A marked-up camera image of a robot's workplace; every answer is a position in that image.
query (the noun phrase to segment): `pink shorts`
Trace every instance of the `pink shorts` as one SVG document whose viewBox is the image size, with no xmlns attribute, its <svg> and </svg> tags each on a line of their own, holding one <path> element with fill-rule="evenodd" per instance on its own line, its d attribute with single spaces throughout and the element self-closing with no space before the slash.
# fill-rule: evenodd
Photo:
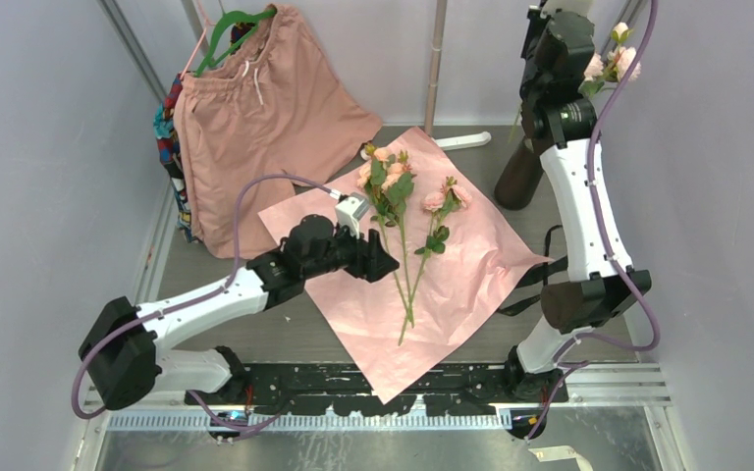
<svg viewBox="0 0 754 471">
<path fill-rule="evenodd" d="M 276 8 L 221 69 L 186 74 L 175 108 L 192 234 L 219 258 L 235 256 L 234 205 L 245 184 L 274 173 L 324 183 L 382 126 L 345 91 L 296 7 Z M 246 195 L 241 258 L 276 246 L 258 212 L 294 195 L 287 180 Z"/>
</svg>

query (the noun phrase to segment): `black strap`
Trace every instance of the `black strap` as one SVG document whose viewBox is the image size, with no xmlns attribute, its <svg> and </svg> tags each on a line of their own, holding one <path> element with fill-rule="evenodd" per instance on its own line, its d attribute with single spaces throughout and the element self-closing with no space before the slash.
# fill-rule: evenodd
<svg viewBox="0 0 754 471">
<path fill-rule="evenodd" d="M 553 235 L 555 230 L 561 228 L 562 226 L 557 224 L 548 229 L 548 231 L 545 233 L 544 253 L 546 257 L 549 257 L 551 254 L 551 236 Z M 546 287 L 548 285 L 548 278 L 551 275 L 555 275 L 558 272 L 564 270 L 567 270 L 567 255 L 560 258 L 559 260 L 555 260 L 552 263 L 545 262 L 541 265 L 534 266 L 533 268 L 528 270 L 523 277 L 521 277 L 521 280 L 518 281 L 518 284 L 516 284 L 515 287 L 529 287 L 531 285 L 536 285 L 539 282 L 542 282 L 542 286 Z M 528 298 L 522 299 L 507 307 L 500 307 L 496 309 L 496 312 L 499 314 L 504 314 L 506 316 L 515 317 L 518 314 L 524 312 L 528 307 L 539 302 L 541 298 L 541 294 L 536 294 L 535 296 L 530 296 Z"/>
</svg>

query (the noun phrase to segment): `clothes rack pole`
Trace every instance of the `clothes rack pole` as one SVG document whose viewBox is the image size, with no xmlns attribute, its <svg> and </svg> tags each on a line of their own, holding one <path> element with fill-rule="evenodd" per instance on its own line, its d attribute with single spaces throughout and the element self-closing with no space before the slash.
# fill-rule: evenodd
<svg viewBox="0 0 754 471">
<path fill-rule="evenodd" d="M 444 26 L 447 22 L 447 0 L 438 0 L 435 9 L 435 31 L 432 37 L 432 58 L 429 63 L 429 86 L 426 96 L 426 115 L 423 120 L 423 130 L 430 136 L 435 124 L 435 103 L 438 97 L 438 75 L 441 71 L 441 47 L 444 43 Z M 444 150 L 465 149 L 478 147 L 490 141 L 491 135 L 484 131 L 478 134 L 460 135 L 435 139 Z"/>
</svg>

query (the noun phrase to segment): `gray wall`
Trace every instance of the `gray wall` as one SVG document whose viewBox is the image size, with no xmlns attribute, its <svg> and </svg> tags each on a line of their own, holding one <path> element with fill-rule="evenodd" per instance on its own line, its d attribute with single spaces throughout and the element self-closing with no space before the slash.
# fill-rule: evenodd
<svg viewBox="0 0 754 471">
<path fill-rule="evenodd" d="M 0 470 L 73 459 L 77 347 L 166 187 L 156 104 L 96 2 L 0 1 Z"/>
<path fill-rule="evenodd" d="M 607 123 L 607 185 L 698 469 L 753 469 L 754 2 L 661 6 Z"/>
<path fill-rule="evenodd" d="M 118 0 L 158 75 L 170 82 L 197 37 L 182 0 Z M 217 22 L 217 0 L 201 0 Z M 223 0 L 260 12 L 266 0 Z M 426 105 L 435 0 L 293 0 L 348 91 L 389 124 L 420 124 Z M 511 124 L 518 106 L 528 0 L 450 0 L 436 123 Z M 624 0 L 594 2 L 597 37 Z"/>
</svg>

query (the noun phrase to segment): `drawstring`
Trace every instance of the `drawstring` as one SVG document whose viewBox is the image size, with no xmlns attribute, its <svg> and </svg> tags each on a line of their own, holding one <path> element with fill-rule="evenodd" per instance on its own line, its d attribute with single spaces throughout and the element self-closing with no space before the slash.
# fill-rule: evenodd
<svg viewBox="0 0 754 471">
<path fill-rule="evenodd" d="M 244 61 L 244 72 L 242 73 L 242 79 L 246 77 L 246 73 L 249 72 L 249 61 Z M 258 68 L 252 72 L 252 82 L 255 84 L 255 94 L 258 95 L 258 102 L 261 106 L 264 106 L 264 98 L 261 97 L 261 88 L 258 86 Z"/>
</svg>

